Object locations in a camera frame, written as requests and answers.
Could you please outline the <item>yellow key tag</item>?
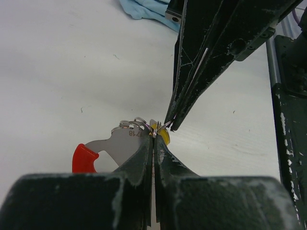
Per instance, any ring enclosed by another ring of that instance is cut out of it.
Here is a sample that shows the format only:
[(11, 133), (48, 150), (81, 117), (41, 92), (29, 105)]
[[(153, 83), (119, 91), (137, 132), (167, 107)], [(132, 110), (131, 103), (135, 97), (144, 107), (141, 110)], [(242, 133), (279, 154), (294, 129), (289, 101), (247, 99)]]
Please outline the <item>yellow key tag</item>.
[(165, 127), (163, 127), (160, 122), (157, 122), (153, 119), (150, 120), (149, 124), (150, 124), (150, 127), (152, 128), (153, 133), (160, 135), (163, 138), (165, 144), (169, 145), (170, 135), (168, 133), (168, 130)]

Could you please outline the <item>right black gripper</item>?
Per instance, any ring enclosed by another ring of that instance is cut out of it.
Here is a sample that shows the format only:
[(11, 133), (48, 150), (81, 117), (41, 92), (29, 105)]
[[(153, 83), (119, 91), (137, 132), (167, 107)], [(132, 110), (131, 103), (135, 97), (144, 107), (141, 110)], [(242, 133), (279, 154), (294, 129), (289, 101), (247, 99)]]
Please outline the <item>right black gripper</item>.
[(165, 117), (179, 129), (202, 93), (234, 62), (267, 41), (300, 0), (171, 0), (165, 17), (180, 24), (173, 93)]

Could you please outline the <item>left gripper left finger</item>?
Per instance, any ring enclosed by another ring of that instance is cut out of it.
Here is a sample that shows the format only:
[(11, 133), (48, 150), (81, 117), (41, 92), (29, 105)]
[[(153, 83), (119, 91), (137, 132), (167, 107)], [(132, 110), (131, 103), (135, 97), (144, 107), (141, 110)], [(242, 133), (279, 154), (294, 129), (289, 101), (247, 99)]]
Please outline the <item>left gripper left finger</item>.
[(151, 225), (153, 141), (111, 173), (20, 177), (0, 208), (3, 230), (145, 230)]

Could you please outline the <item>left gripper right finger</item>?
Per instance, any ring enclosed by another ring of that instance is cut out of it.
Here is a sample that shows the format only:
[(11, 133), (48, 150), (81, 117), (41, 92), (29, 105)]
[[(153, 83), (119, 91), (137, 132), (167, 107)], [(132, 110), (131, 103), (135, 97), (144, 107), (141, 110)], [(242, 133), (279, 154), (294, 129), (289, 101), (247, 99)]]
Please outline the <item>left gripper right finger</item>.
[(154, 140), (156, 219), (163, 230), (300, 230), (293, 202), (267, 176), (202, 177)]

